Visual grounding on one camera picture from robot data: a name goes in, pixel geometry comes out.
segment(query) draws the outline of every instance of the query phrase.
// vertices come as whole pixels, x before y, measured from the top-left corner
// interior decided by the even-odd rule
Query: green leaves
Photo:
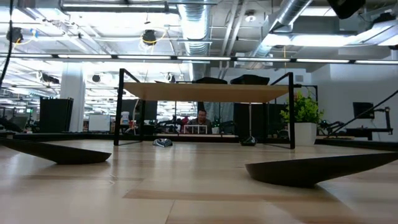
[[[280,112],[285,122],[289,122],[289,101],[286,109]],[[296,123],[315,123],[317,124],[323,116],[323,111],[318,110],[318,103],[309,96],[304,97],[300,91],[294,99],[294,117]]]

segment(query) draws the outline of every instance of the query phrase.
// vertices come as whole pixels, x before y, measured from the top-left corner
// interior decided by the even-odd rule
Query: white board
[[[91,114],[88,118],[88,131],[109,131],[111,115]]]

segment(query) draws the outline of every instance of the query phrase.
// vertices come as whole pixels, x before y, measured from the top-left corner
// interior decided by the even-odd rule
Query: potted plant
[[[286,109],[280,112],[284,121],[289,124],[289,102]],[[304,97],[300,91],[294,98],[295,142],[297,146],[312,146],[317,138],[317,124],[323,116],[318,103],[311,97]]]

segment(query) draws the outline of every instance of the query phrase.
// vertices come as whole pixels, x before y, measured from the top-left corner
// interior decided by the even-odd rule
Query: wooden tabletop
[[[267,103],[289,92],[287,86],[125,83],[124,89],[143,100]]]

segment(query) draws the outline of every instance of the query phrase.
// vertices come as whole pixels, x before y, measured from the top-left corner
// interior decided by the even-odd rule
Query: white planter
[[[313,146],[317,138],[317,124],[314,123],[295,123],[296,146]]]

